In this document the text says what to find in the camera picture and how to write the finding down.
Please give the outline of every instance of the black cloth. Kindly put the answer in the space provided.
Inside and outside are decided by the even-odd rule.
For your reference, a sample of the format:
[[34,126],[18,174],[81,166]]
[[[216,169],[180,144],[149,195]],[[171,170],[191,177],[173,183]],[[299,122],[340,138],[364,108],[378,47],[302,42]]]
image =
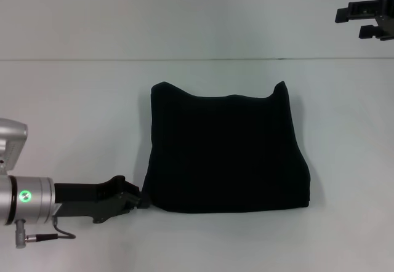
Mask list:
[[196,97],[151,90],[152,151],[143,191],[171,212],[307,207],[308,166],[297,146],[284,82],[267,98]]

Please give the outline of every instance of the silver cylinder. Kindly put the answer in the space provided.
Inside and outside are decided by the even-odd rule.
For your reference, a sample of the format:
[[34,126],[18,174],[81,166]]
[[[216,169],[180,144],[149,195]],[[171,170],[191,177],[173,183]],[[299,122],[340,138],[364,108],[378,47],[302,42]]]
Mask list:
[[14,181],[8,176],[0,177],[0,222],[6,224],[23,220],[30,224],[46,223],[55,207],[55,185],[52,179],[13,179]]

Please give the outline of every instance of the green indicator light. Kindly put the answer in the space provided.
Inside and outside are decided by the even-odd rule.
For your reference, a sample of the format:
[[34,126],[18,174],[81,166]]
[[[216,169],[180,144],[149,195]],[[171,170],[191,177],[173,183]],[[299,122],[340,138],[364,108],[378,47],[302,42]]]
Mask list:
[[31,193],[30,191],[23,190],[19,193],[19,200],[21,202],[29,202],[31,200]]

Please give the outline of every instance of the white surface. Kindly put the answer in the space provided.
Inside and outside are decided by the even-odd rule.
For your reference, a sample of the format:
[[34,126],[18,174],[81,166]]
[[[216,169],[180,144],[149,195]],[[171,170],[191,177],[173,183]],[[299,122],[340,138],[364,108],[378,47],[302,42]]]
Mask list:
[[183,215],[153,208],[102,225],[62,218],[76,240],[25,250],[14,249],[14,229],[4,226],[2,271],[391,271],[393,68],[393,60],[1,62],[1,117],[30,128],[15,175],[74,183],[125,175],[141,186],[152,85],[266,97],[281,80],[312,175],[307,209]]
[[0,59],[393,57],[350,1],[0,0]]

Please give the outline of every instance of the cable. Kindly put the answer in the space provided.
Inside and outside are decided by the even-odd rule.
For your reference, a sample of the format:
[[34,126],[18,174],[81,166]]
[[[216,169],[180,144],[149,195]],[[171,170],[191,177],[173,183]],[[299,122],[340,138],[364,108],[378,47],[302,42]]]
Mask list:
[[61,238],[61,239],[75,239],[76,238],[76,236],[74,234],[71,234],[69,232],[66,232],[66,231],[63,231],[63,230],[60,230],[59,228],[57,228],[57,217],[52,217],[52,225],[54,226],[56,231],[58,231],[61,234],[66,235],[66,236],[59,235],[58,238]]

